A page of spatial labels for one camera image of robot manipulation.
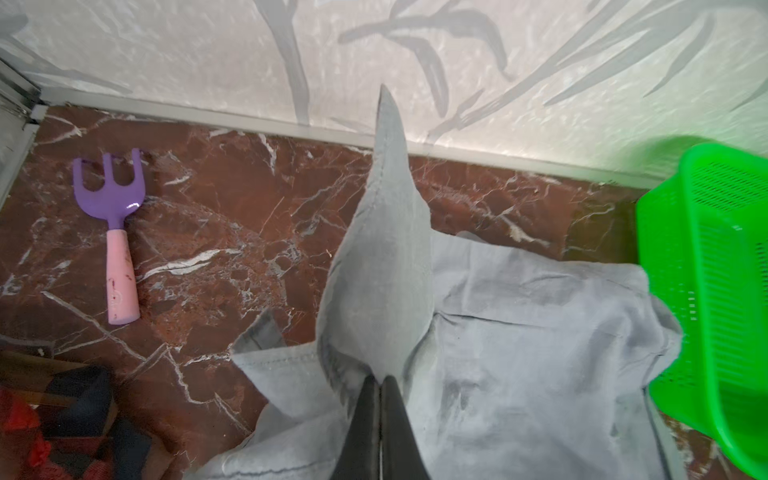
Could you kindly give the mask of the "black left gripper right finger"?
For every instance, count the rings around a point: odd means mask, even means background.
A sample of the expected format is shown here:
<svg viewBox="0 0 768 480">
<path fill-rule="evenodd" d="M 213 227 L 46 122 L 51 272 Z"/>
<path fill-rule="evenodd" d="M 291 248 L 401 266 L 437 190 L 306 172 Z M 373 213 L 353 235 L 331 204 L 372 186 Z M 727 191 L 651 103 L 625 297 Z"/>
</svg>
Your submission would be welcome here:
<svg viewBox="0 0 768 480">
<path fill-rule="evenodd" d="M 380 478 L 428 480 L 396 379 L 387 376 L 380 389 Z"/>
</svg>

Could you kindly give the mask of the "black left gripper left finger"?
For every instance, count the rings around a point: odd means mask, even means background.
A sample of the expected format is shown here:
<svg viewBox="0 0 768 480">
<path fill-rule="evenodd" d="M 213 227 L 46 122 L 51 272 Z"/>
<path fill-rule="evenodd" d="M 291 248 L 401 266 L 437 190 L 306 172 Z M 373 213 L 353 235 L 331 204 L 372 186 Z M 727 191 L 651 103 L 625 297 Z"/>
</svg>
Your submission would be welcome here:
<svg viewBox="0 0 768 480">
<path fill-rule="evenodd" d="M 369 375 L 363 382 L 331 480 L 380 479 L 380 403 L 380 385 Z"/>
</svg>

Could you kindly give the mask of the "grey long sleeve shirt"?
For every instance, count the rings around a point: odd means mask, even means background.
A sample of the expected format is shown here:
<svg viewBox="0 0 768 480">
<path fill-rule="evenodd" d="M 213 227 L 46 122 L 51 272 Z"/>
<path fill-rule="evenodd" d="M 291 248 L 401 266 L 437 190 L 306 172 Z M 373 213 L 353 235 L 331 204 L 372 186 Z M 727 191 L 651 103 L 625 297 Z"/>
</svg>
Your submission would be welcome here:
<svg viewBox="0 0 768 480">
<path fill-rule="evenodd" d="M 192 479 L 330 479 L 364 380 L 393 376 L 429 479 L 682 479 L 649 383 L 682 330 L 631 264 L 555 261 L 434 231 L 397 105 L 380 92 L 365 192 L 316 338 L 234 363 L 267 398 Z"/>
</svg>

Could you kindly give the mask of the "red black plaid shirt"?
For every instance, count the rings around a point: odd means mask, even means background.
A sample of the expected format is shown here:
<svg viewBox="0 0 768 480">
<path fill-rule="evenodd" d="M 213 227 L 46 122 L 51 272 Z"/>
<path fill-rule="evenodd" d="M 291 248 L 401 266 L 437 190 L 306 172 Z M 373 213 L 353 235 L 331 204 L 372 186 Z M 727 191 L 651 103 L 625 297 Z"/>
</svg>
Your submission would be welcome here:
<svg viewBox="0 0 768 480">
<path fill-rule="evenodd" d="M 2 352 L 2 478 L 160 479 L 171 462 L 120 412 L 106 368 Z"/>
</svg>

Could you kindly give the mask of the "purple pink toy rake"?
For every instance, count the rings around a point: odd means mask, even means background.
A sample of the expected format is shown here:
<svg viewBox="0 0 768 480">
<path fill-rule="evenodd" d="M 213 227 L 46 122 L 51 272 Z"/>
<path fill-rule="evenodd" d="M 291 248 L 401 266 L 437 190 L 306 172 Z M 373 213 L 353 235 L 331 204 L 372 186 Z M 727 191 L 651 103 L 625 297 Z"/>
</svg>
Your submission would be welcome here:
<svg viewBox="0 0 768 480">
<path fill-rule="evenodd" d="M 83 183 L 83 160 L 73 161 L 74 197 L 83 212 L 107 223 L 106 297 L 107 320 L 113 326 L 132 323 L 140 318 L 137 281 L 129 248 L 125 220 L 143 204 L 146 185 L 141 151 L 131 151 L 134 178 L 128 185 L 115 182 L 113 156 L 102 158 L 104 185 L 94 191 Z"/>
</svg>

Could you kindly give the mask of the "green plastic basket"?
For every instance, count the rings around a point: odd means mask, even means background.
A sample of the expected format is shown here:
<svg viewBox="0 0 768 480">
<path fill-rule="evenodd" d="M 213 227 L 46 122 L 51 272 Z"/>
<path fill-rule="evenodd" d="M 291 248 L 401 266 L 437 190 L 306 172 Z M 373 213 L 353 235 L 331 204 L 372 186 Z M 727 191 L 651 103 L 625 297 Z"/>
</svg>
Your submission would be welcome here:
<svg viewBox="0 0 768 480">
<path fill-rule="evenodd" d="M 636 211 L 651 292 L 679 321 L 679 357 L 650 385 L 658 408 L 767 475 L 767 162 L 719 144 L 682 157 Z"/>
</svg>

